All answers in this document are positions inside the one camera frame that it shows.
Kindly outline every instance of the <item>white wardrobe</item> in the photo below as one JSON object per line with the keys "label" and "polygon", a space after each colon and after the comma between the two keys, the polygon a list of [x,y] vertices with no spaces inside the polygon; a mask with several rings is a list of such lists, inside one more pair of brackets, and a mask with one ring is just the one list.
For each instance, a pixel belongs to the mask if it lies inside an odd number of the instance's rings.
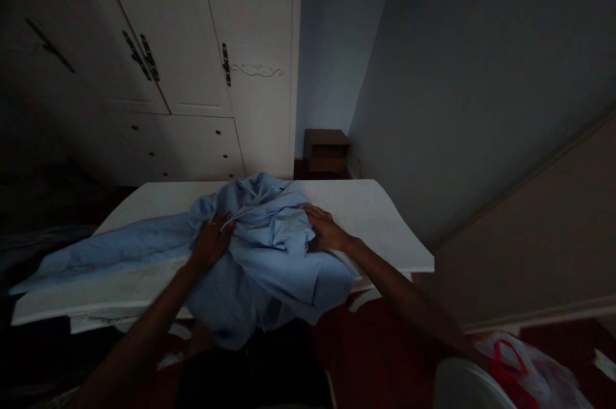
{"label": "white wardrobe", "polygon": [[104,182],[293,175],[300,0],[2,0],[1,88]]}

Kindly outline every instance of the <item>black metal handle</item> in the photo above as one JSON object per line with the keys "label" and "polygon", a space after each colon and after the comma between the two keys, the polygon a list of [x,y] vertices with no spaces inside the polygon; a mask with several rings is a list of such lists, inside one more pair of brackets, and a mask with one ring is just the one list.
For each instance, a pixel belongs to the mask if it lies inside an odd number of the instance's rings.
{"label": "black metal handle", "polygon": [[229,66],[229,55],[227,53],[227,45],[223,43],[223,69],[227,76],[227,86],[231,86],[231,67]]}
{"label": "black metal handle", "polygon": [[152,55],[152,51],[150,51],[150,45],[148,44],[146,36],[143,33],[141,34],[141,43],[143,44],[143,49],[146,52],[146,62],[150,66],[152,76],[154,77],[154,80],[159,82],[160,77],[158,76],[158,69],[156,68],[156,63],[154,62],[154,56]]}
{"label": "black metal handle", "polygon": [[53,43],[51,41],[49,41],[49,39],[45,36],[45,34],[40,30],[40,28],[38,28],[36,26],[36,24],[34,22],[32,22],[31,20],[29,20],[27,17],[25,18],[26,22],[28,23],[28,25],[30,26],[30,28],[34,31],[34,33],[37,34],[37,36],[43,41],[43,49],[45,51],[47,51],[50,54],[53,54],[54,56],[56,56],[58,59],[60,59],[60,62],[64,65],[64,67],[66,67],[71,73],[75,73],[75,69],[73,69],[73,66],[66,60],[66,57],[64,57],[62,55],[61,52],[58,51],[58,48],[56,48]]}
{"label": "black metal handle", "polygon": [[133,40],[130,39],[130,37],[128,36],[126,30],[122,31],[122,35],[124,35],[124,39],[126,40],[126,43],[128,44],[128,47],[130,48],[130,53],[131,53],[131,57],[133,59],[133,61],[137,62],[139,64],[139,67],[141,67],[141,70],[143,71],[143,74],[146,76],[146,78],[151,81],[152,78],[150,77],[150,73],[148,72],[148,69],[146,68],[146,65],[143,63],[143,61],[141,60],[141,56],[139,56],[139,53],[137,52],[137,48],[135,48],[135,45],[133,44]]}

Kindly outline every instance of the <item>table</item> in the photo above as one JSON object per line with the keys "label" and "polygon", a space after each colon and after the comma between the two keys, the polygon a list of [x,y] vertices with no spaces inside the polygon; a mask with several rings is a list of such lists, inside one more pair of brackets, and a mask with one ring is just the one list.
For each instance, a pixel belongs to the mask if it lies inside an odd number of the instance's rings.
{"label": "table", "polygon": [[[202,195],[215,193],[227,182],[147,183],[124,200],[94,235],[127,224],[184,213]],[[299,181],[312,202],[332,213],[335,221],[406,275],[433,272],[434,258],[403,221],[385,190],[374,180]],[[335,252],[355,272],[353,291],[372,286],[342,252]],[[152,265],[82,279],[29,292],[19,299],[13,325],[68,315],[71,331],[133,321],[166,287],[187,256]],[[182,308],[178,318],[192,317]]]}

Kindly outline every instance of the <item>person's left hand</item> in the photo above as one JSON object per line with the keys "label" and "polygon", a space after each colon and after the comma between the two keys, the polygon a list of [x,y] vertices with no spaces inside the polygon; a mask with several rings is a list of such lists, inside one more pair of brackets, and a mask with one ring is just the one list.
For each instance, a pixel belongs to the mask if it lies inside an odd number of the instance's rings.
{"label": "person's left hand", "polygon": [[231,234],[235,229],[235,221],[232,221],[222,232],[220,231],[220,228],[228,219],[228,213],[224,215],[219,213],[211,223],[201,230],[187,265],[192,266],[199,273],[204,273],[214,266],[216,261],[225,253]]}

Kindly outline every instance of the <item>folded fabric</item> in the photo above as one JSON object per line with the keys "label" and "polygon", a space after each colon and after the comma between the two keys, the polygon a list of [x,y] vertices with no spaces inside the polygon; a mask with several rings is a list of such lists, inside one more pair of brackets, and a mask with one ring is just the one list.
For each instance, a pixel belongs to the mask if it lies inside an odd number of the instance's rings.
{"label": "folded fabric", "polygon": [[187,214],[134,223],[47,256],[11,293],[185,255],[213,215],[230,211],[237,225],[227,251],[186,304],[220,346],[238,349],[256,327],[273,330],[296,317],[315,324],[350,292],[354,275],[344,263],[307,253],[314,232],[299,208],[307,203],[296,182],[264,173],[235,180]]}

